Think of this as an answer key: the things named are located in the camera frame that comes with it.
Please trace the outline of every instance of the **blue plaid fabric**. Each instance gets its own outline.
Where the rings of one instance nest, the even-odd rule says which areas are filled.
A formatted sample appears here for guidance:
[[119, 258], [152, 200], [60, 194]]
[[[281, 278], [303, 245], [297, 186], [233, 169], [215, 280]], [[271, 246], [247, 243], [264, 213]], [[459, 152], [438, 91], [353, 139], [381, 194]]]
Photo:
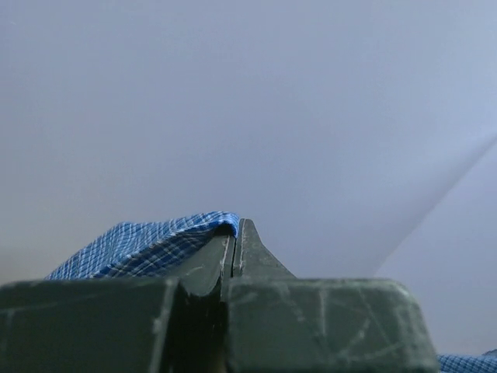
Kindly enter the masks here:
[[497, 373], [497, 357], [439, 355], [442, 373]]
[[164, 276], [229, 225], [238, 234], [239, 217], [215, 211], [167, 222], [119, 223], [49, 274], [48, 280]]

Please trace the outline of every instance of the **cloth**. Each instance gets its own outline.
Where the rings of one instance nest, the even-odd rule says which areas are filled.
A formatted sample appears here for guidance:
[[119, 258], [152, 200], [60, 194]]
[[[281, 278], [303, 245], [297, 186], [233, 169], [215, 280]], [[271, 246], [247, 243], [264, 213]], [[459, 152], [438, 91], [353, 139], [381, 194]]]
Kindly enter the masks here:
[[[215, 211], [155, 223], [119, 223], [49, 274], [48, 280], [162, 277], [204, 246], [221, 225], [238, 235], [239, 217]], [[493, 356], [439, 355], [443, 373], [497, 373]]]

